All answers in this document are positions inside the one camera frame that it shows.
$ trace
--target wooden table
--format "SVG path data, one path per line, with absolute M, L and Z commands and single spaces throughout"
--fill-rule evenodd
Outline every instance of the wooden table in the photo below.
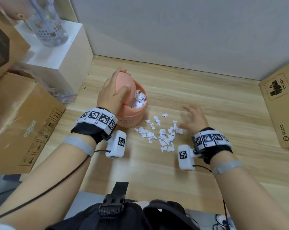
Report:
M 145 119 L 153 120 L 156 115 L 161 120 L 160 127 L 155 124 L 156 135 L 159 129 L 173 126 L 173 120 L 181 121 L 183 105 L 200 105 L 211 127 L 226 135 L 238 159 L 289 213 L 289 151 L 279 146 L 255 80 L 95 56 L 75 103 L 68 106 L 34 168 L 64 140 L 75 120 L 96 106 L 101 86 L 118 67 L 127 68 L 146 89 L 150 100 Z M 152 131 L 144 120 L 139 126 Z M 124 181 L 129 182 L 129 199 L 171 200 L 188 209 L 224 213 L 217 183 L 208 171 L 179 169 L 177 146 L 192 145 L 186 131 L 177 134 L 173 153 L 162 153 L 159 141 L 149 144 L 134 128 L 124 131 L 124 157 L 94 154 L 81 190 L 107 194 L 116 181 Z M 105 144 L 100 143 L 97 149 L 103 147 Z M 201 159 L 195 162 L 205 165 Z

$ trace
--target gray tape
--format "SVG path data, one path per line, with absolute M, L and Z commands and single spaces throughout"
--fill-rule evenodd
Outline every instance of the gray tape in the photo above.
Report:
M 223 174 L 224 172 L 234 169 L 236 167 L 242 167 L 243 164 L 240 161 L 230 161 L 225 164 L 219 165 L 212 170 L 212 174 L 216 177 L 217 174 Z
M 73 135 L 67 136 L 66 139 L 63 141 L 63 143 L 68 143 L 74 145 L 75 147 L 78 147 L 79 149 L 83 150 L 86 154 L 88 154 L 90 157 L 92 157 L 93 154 L 95 153 L 94 149 L 88 143 Z

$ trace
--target brown cardboard box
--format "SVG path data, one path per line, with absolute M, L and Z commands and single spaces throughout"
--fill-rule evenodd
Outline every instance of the brown cardboard box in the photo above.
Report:
M 35 80 L 0 78 L 0 174 L 30 172 L 65 106 Z
M 0 77 L 29 49 L 30 45 L 0 12 Z
M 277 138 L 289 148 L 289 64 L 259 83 Z

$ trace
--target pile of paper scraps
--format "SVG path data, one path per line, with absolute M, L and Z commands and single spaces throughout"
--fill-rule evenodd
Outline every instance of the pile of paper scraps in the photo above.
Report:
M 135 93 L 135 103 L 132 108 L 141 108 L 147 101 L 147 96 L 143 92 L 139 92 L 140 89 L 137 89 Z
M 154 116 L 153 117 L 155 122 L 160 126 L 160 120 L 157 116 Z M 150 127 L 154 130 L 155 127 L 154 127 L 154 124 L 150 121 L 150 120 L 145 120 L 146 123 L 149 123 L 150 124 Z M 176 121 L 173 120 L 173 127 L 170 127 L 168 129 L 168 132 L 166 132 L 165 129 L 160 129 L 159 130 L 159 136 L 158 136 L 158 139 L 159 139 L 159 142 L 161 144 L 161 150 L 162 152 L 164 152 L 165 150 L 167 150 L 168 152 L 173 152 L 175 149 L 174 149 L 174 144 L 173 144 L 173 141 L 174 141 L 174 138 L 175 138 L 175 134 L 176 133 L 179 133 L 179 134 L 183 134 L 183 129 L 181 128 L 178 128 L 176 126 Z M 143 127 L 140 127 L 139 129 L 135 128 L 135 130 L 141 134 L 142 138 L 148 138 L 149 140 L 149 143 L 152 143 L 152 138 L 157 140 L 157 137 L 154 135 L 153 132 L 150 132 L 146 129 L 144 129 Z

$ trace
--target white sleeve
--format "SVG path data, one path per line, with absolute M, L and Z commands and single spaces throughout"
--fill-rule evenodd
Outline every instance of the white sleeve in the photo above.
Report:
M 0 230 L 16 230 L 16 229 L 8 225 L 0 224 Z

